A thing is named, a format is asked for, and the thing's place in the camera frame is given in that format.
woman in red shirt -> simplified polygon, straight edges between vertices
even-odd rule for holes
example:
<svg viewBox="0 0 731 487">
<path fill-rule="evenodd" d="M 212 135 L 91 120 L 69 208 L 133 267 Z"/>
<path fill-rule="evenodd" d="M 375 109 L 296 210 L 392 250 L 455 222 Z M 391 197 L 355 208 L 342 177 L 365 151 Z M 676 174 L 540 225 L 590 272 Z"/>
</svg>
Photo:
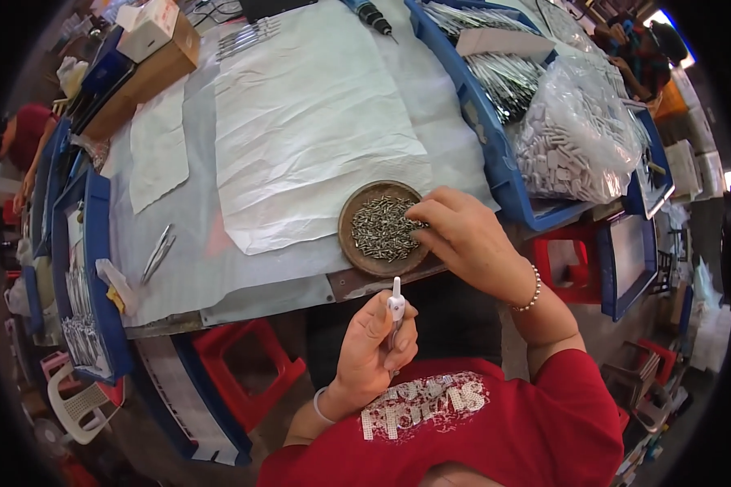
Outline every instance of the woman in red shirt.
<svg viewBox="0 0 731 487">
<path fill-rule="evenodd" d="M 25 173 L 22 188 L 14 196 L 14 213 L 22 212 L 26 198 L 35 185 L 35 173 L 43 147 L 51 137 L 59 117 L 43 105 L 28 103 L 5 122 L 0 158 L 9 156 L 11 164 Z"/>
<path fill-rule="evenodd" d="M 441 187 L 406 216 L 430 224 L 415 238 L 452 273 L 512 306 L 531 382 L 504 380 L 500 361 L 459 347 L 461 319 L 446 323 L 445 358 L 412 361 L 423 307 L 408 302 L 386 350 L 382 291 L 351 319 L 334 378 L 295 414 L 258 485 L 608 485 L 623 460 L 617 410 L 568 307 L 473 196 Z M 434 301 L 429 312 L 445 313 Z M 464 311 L 476 321 L 483 310 Z"/>
</svg>

